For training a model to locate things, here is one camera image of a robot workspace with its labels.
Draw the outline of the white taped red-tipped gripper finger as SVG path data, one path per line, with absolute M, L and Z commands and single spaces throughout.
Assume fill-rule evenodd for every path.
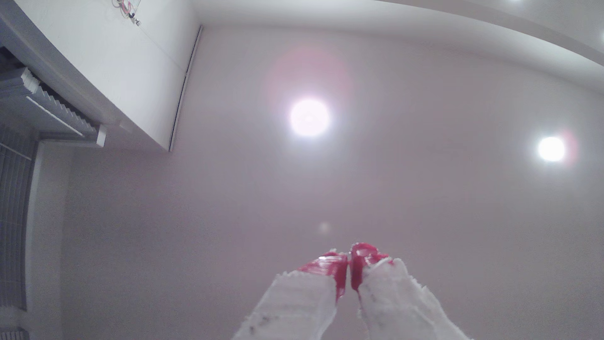
M 405 263 L 368 243 L 350 250 L 351 286 L 368 339 L 469 339 Z
M 349 256 L 329 251 L 276 275 L 232 339 L 321 339 L 344 295 Z

